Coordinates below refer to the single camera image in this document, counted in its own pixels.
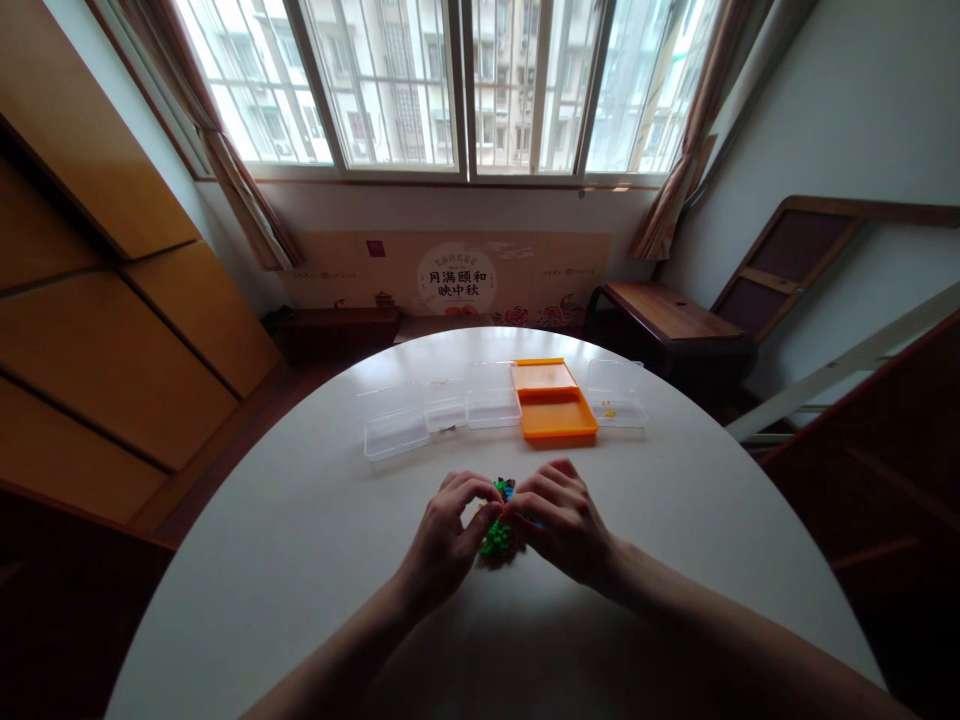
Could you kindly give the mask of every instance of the plastic storage box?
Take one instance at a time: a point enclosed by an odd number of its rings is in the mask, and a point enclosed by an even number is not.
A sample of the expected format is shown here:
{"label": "plastic storage box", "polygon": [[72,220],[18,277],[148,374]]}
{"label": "plastic storage box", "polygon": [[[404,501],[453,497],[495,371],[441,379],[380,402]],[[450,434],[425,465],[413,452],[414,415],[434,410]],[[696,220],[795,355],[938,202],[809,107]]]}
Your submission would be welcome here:
{"label": "plastic storage box", "polygon": [[362,393],[357,403],[363,418],[363,454],[371,462],[430,442],[421,385],[410,382]]}
{"label": "plastic storage box", "polygon": [[430,432],[467,424],[466,384],[463,380],[452,378],[425,383],[423,399]]}
{"label": "plastic storage box", "polygon": [[520,424],[520,398],[513,385],[515,362],[467,363],[467,425],[471,430]]}
{"label": "plastic storage box", "polygon": [[597,423],[604,427],[644,427],[647,413],[640,404],[643,363],[591,360],[583,394]]}

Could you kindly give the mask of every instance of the orange box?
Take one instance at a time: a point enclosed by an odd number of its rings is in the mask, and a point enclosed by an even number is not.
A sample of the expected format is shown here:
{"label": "orange box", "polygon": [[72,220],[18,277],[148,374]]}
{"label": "orange box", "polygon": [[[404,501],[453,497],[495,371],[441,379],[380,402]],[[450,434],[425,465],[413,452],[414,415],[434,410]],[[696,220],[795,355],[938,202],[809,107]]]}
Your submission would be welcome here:
{"label": "orange box", "polygon": [[574,395],[579,390],[563,358],[542,358],[535,360],[515,360],[517,366],[513,372],[513,386],[521,400],[534,395],[556,395],[557,393]]}
{"label": "orange box", "polygon": [[513,380],[525,438],[596,435],[597,420],[563,358],[516,363]]}

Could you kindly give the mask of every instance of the white oval table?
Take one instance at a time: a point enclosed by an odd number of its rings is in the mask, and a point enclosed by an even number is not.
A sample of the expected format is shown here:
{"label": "white oval table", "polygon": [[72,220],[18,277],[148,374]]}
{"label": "white oval table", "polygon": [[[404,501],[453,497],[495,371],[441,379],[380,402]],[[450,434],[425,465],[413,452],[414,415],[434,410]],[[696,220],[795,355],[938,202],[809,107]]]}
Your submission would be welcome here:
{"label": "white oval table", "polygon": [[[460,428],[379,463],[363,455],[357,393],[462,377],[472,361],[566,358],[582,383],[602,348],[538,330],[479,328],[391,348],[317,389],[223,483],[176,554],[107,717],[235,718],[396,569],[452,469],[521,480],[569,455],[614,532],[753,608],[883,687],[839,585],[770,480],[708,415],[642,373],[645,431],[537,450],[520,429]],[[677,716],[698,688],[626,612],[528,550],[475,569],[400,647],[369,711],[403,717]]]}

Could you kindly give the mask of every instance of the finger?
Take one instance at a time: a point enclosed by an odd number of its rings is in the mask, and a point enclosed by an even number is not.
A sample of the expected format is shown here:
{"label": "finger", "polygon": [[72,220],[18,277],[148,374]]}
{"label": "finger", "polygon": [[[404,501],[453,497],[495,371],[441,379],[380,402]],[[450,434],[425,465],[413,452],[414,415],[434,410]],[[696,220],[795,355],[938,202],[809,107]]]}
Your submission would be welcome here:
{"label": "finger", "polygon": [[457,507],[457,512],[463,512],[463,509],[474,498],[488,500],[491,504],[500,506],[501,511],[503,510],[503,498],[500,497],[497,486],[486,479],[470,478],[454,490],[448,490],[448,493]]}
{"label": "finger", "polygon": [[458,488],[460,485],[463,485],[463,483],[467,482],[467,480],[470,480],[471,478],[477,478],[478,480],[486,480],[491,485],[493,484],[493,480],[491,480],[488,477],[484,477],[480,473],[475,473],[473,472],[473,470],[461,470],[460,472],[450,473],[450,475],[447,475],[447,479],[444,480],[443,483],[440,485],[440,489],[454,490]]}
{"label": "finger", "polygon": [[559,470],[571,480],[579,480],[581,483],[583,482],[583,480],[580,479],[580,473],[577,472],[577,469],[573,466],[573,463],[570,462],[570,458],[557,458],[556,460],[551,460],[547,463],[547,467],[552,467],[555,470]]}
{"label": "finger", "polygon": [[548,478],[552,482],[556,483],[560,487],[568,488],[570,490],[579,487],[577,481],[567,475],[564,475],[562,472],[557,470],[553,465],[544,465],[537,472],[536,475],[543,475],[543,477]]}
{"label": "finger", "polygon": [[563,511],[559,507],[532,492],[518,493],[510,498],[503,511],[504,522],[510,525],[518,515],[548,528],[557,527],[563,519]]}
{"label": "finger", "polygon": [[541,540],[545,539],[547,535],[547,531],[544,528],[539,527],[530,518],[517,513],[512,513],[509,516],[501,515],[500,522],[510,528],[511,532],[519,533],[520,539],[532,545],[534,550],[538,550]]}
{"label": "finger", "polygon": [[463,533],[460,535],[460,542],[463,545],[464,552],[468,552],[471,555],[475,555],[478,550],[480,550],[480,545],[483,543],[483,538],[493,527],[493,524],[497,521],[497,518],[500,517],[500,513],[503,512],[502,505],[495,505],[490,503],[484,505],[480,508],[479,512],[473,516],[473,520],[470,521],[470,524],[464,529]]}
{"label": "finger", "polygon": [[522,495],[523,493],[529,492],[536,493],[557,507],[569,507],[574,499],[569,490],[543,475],[532,475],[524,480],[520,484],[520,487],[517,488],[515,495]]}

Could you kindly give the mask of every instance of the forearm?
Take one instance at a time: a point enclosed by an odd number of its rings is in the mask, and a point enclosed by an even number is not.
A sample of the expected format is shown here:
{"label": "forearm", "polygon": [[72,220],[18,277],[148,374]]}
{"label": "forearm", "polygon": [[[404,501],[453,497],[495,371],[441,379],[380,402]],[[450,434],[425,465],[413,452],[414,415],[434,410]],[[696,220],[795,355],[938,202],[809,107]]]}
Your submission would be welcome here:
{"label": "forearm", "polygon": [[737,695],[779,716],[903,718],[912,714],[862,675],[752,610],[624,541],[599,588],[676,633]]}
{"label": "forearm", "polygon": [[417,620],[400,581],[391,578],[242,720],[299,720],[350,709]]}

